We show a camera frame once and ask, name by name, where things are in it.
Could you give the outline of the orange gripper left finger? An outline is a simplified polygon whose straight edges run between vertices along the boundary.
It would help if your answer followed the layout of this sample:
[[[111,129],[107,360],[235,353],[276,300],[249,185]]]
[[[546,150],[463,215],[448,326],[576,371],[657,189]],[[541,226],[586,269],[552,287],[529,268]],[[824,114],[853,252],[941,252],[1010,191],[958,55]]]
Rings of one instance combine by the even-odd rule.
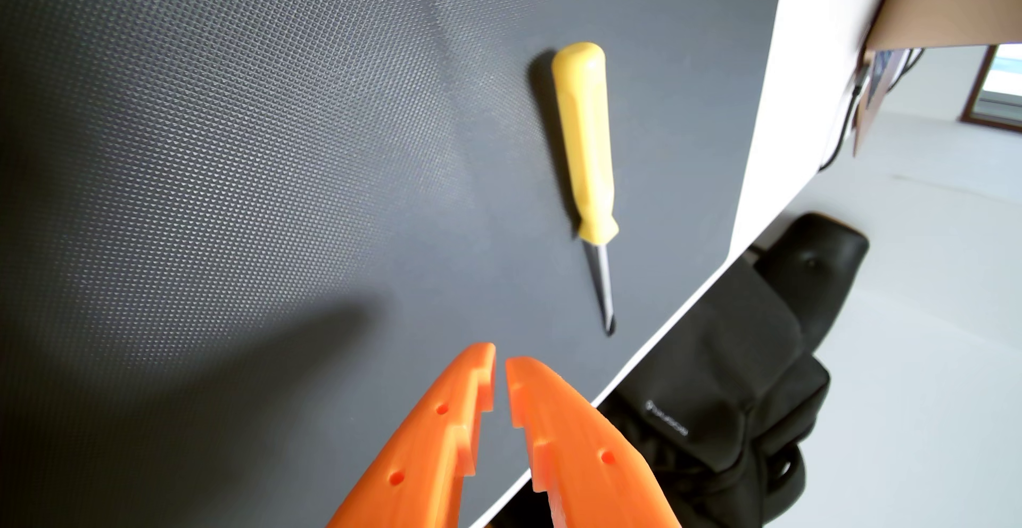
[[[456,527],[476,472],[480,416],[493,407],[496,346],[455,357],[409,412],[328,527]]]

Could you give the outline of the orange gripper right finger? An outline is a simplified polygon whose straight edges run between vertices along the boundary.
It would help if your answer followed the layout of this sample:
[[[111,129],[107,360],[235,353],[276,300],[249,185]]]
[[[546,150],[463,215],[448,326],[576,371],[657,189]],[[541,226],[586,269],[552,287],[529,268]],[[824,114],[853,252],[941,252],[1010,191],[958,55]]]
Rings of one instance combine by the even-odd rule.
[[[506,361],[512,424],[555,527],[680,527],[645,457],[548,365]]]

